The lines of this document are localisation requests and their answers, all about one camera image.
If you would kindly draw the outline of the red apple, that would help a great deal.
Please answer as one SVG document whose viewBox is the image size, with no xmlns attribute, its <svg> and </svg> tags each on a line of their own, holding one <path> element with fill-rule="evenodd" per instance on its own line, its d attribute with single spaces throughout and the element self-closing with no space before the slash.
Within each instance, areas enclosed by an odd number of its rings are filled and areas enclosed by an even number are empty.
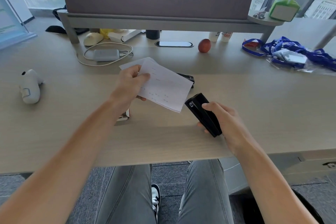
<svg viewBox="0 0 336 224">
<path fill-rule="evenodd" d="M 208 53 L 211 49 L 211 41 L 209 39 L 202 39 L 198 44 L 200 53 Z"/>
</svg>

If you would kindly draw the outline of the grey desk shelf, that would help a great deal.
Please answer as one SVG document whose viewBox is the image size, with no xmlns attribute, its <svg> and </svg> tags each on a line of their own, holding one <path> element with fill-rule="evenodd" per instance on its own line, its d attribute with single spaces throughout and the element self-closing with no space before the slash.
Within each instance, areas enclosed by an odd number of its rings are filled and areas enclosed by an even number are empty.
<svg viewBox="0 0 336 224">
<path fill-rule="evenodd" d="M 58 16 L 72 44 L 79 43 L 74 28 L 262 33 L 261 40 L 266 42 L 275 27 L 284 22 L 273 20 L 268 13 L 265 19 L 258 19 L 253 17 L 256 13 L 251 10 L 247 19 L 233 20 L 76 14 L 62 9 L 58 11 Z"/>
</svg>

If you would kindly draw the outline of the black stapler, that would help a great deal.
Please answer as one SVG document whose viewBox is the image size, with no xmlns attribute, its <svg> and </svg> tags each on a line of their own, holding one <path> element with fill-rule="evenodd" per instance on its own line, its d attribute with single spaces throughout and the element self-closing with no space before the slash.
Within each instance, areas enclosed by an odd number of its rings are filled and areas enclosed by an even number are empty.
<svg viewBox="0 0 336 224">
<path fill-rule="evenodd" d="M 189 98 L 185 105 L 213 137 L 220 136 L 222 130 L 217 117 L 213 112 L 205 110 L 202 107 L 203 103 L 209 103 L 209 101 L 202 93 L 198 93 Z"/>
</svg>

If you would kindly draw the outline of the person's right forearm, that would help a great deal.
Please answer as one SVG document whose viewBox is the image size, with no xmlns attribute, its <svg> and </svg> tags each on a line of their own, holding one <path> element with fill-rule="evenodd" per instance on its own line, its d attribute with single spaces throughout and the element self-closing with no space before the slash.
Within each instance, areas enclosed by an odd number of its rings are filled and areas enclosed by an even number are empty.
<svg viewBox="0 0 336 224">
<path fill-rule="evenodd" d="M 319 224 L 253 138 L 244 138 L 232 151 L 265 224 Z"/>
</svg>

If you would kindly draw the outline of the white cardboard box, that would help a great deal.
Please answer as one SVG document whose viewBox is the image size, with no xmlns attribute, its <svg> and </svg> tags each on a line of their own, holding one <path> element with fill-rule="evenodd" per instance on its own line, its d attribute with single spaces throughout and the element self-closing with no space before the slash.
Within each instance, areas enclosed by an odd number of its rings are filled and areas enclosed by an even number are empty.
<svg viewBox="0 0 336 224">
<path fill-rule="evenodd" d="M 142 33 L 142 30 L 122 30 L 121 32 L 109 32 L 107 34 L 108 38 L 113 43 L 123 44 L 124 42 L 132 39 L 133 37 Z"/>
</svg>

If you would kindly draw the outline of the grey drawer cabinet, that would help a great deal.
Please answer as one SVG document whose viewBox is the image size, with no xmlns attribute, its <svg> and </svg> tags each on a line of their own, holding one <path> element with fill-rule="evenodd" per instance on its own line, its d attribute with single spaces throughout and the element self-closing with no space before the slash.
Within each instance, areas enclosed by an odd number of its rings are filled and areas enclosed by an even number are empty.
<svg viewBox="0 0 336 224">
<path fill-rule="evenodd" d="M 298 184 L 314 178 L 321 178 L 336 172 L 336 149 L 275 153 L 269 155 L 289 184 Z M 224 170 L 225 184 L 229 195 L 245 193 L 249 189 L 242 167 L 235 157 L 219 159 Z"/>
</svg>

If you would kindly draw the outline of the person's left hand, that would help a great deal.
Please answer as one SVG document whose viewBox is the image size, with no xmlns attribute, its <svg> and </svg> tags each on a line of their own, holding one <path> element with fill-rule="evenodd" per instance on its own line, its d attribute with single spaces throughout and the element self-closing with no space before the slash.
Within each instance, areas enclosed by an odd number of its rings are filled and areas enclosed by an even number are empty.
<svg viewBox="0 0 336 224">
<path fill-rule="evenodd" d="M 150 74 L 140 74 L 140 69 L 141 65 L 134 65 L 119 73 L 115 89 L 110 96 L 113 109 L 118 115 L 130 107 L 142 86 L 150 79 Z"/>
</svg>

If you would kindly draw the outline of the small staple box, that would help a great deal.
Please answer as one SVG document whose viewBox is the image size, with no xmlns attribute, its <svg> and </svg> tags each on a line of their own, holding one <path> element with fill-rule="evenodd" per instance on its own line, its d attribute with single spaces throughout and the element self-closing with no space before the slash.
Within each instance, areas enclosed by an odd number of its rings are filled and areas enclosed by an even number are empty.
<svg viewBox="0 0 336 224">
<path fill-rule="evenodd" d="M 126 121 L 129 120 L 130 118 L 130 109 L 127 109 L 118 119 L 117 122 L 119 121 Z"/>
</svg>

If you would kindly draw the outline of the person's left leg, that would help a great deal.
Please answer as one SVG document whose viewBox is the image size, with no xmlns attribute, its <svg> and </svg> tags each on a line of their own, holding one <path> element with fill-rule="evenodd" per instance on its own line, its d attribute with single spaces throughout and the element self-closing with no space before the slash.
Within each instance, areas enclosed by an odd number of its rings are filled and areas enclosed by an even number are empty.
<svg viewBox="0 0 336 224">
<path fill-rule="evenodd" d="M 115 167 L 95 224 L 157 224 L 151 171 L 151 164 Z"/>
</svg>

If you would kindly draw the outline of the white printed paper sheets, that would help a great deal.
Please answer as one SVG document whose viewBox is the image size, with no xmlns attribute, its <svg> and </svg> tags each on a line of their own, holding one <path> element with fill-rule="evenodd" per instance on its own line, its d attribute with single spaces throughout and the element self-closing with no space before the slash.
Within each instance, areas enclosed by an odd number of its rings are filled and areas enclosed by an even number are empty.
<svg viewBox="0 0 336 224">
<path fill-rule="evenodd" d="M 135 60 L 119 67 L 124 70 L 134 65 L 141 65 L 139 74 L 150 74 L 150 79 L 141 87 L 138 95 L 180 113 L 193 82 L 159 65 L 150 57 Z"/>
</svg>

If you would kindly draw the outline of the person's right hand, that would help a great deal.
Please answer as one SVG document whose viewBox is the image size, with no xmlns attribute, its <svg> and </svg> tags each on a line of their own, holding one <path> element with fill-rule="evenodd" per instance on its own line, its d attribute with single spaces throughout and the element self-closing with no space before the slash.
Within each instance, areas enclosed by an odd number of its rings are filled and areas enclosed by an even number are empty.
<svg viewBox="0 0 336 224">
<path fill-rule="evenodd" d="M 253 137 L 246 128 L 238 112 L 231 107 L 219 103 L 223 108 L 223 117 L 217 117 L 222 135 L 225 138 L 229 150 L 237 156 L 253 142 Z"/>
</svg>

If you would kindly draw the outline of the black cylinder cup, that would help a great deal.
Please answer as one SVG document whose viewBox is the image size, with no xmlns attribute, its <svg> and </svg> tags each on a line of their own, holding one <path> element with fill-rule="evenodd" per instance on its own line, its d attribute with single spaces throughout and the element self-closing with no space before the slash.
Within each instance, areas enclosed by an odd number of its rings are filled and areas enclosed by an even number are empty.
<svg viewBox="0 0 336 224">
<path fill-rule="evenodd" d="M 145 30 L 147 39 L 158 40 L 160 38 L 161 30 Z"/>
</svg>

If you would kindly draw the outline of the white plush toy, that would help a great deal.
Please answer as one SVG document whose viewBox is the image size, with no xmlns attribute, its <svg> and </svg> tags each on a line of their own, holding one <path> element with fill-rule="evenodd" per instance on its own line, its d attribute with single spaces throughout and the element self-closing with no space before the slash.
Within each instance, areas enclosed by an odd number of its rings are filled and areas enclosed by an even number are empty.
<svg viewBox="0 0 336 224">
<path fill-rule="evenodd" d="M 26 104 L 36 104 L 40 100 L 40 86 L 44 83 L 35 70 L 30 69 L 22 72 L 19 85 L 23 102 Z"/>
</svg>

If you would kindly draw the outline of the white computer mouse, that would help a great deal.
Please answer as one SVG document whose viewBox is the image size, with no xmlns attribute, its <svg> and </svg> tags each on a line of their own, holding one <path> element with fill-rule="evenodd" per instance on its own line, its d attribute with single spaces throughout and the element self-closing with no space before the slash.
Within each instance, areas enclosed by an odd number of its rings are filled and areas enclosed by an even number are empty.
<svg viewBox="0 0 336 224">
<path fill-rule="evenodd" d="M 97 32 L 90 32 L 83 39 L 84 46 L 91 47 L 100 43 L 104 39 L 104 36 Z"/>
</svg>

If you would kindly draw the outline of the black chair seat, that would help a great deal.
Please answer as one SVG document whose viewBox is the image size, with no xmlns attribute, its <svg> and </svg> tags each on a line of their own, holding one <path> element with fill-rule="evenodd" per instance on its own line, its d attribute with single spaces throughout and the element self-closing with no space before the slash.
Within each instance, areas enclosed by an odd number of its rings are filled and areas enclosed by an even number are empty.
<svg viewBox="0 0 336 224">
<path fill-rule="evenodd" d="M 316 209 L 296 190 L 292 189 L 305 208 L 319 224 L 325 224 Z M 265 224 L 257 202 L 254 198 L 243 199 L 243 217 L 246 224 Z"/>
</svg>

